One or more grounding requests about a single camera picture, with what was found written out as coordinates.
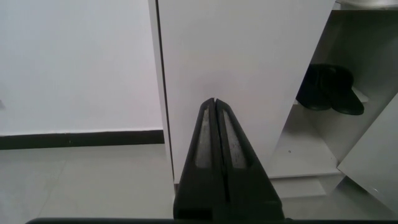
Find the white cabinet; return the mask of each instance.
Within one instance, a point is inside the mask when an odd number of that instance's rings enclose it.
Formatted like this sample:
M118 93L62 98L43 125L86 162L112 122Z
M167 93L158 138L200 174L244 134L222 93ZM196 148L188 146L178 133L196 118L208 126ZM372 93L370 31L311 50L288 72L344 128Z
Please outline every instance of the white cabinet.
M333 3L159 1L175 183L199 106L211 97L232 107L269 163Z
M395 96L338 166L395 212L398 212L397 111L398 96Z
M199 106L211 97L232 107L280 197L326 195L349 173L339 163L354 146L361 154L358 140L370 138L368 128L398 92L398 14L331 12L333 4L159 1L159 14L151 16L160 29L152 31L155 44L158 31L161 37L162 54L155 46L155 55L176 184ZM309 63L350 69L364 114L299 105L295 97Z

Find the shoe rack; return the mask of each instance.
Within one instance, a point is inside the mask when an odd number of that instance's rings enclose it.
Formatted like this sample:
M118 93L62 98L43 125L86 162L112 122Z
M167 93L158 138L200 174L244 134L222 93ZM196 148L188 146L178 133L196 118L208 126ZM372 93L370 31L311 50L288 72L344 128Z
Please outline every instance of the shoe rack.
M289 189L289 196L326 195L336 186L344 177L339 163L398 92L397 24L396 11L331 12L312 63L349 69L354 76L352 90L364 113L312 111L294 101L266 167L274 182L300 182L301 188Z

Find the shoe cabinet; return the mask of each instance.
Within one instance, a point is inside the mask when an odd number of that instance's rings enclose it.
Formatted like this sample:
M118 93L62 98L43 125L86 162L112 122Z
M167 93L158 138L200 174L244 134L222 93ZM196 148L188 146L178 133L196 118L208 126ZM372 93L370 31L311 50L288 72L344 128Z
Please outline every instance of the shoe cabinet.
M398 92L398 14L332 1L149 1L166 148L179 182L201 103L229 104L281 198L330 193ZM295 99L308 65L350 70L359 116Z

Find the open cabinet door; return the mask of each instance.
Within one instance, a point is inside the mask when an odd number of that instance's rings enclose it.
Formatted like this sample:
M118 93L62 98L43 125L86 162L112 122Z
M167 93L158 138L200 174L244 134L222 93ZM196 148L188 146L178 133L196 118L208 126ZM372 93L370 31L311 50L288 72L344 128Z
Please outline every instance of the open cabinet door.
M398 212L398 96L338 166L349 178Z
M267 167L333 3L157 2L176 184L198 107L211 97L234 108L259 160Z

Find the white wall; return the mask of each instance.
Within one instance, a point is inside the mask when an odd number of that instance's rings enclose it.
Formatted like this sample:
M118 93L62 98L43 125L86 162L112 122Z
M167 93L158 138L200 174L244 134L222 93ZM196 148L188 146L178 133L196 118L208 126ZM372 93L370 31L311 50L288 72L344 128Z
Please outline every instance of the white wall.
M0 135L162 129L148 2L0 1Z

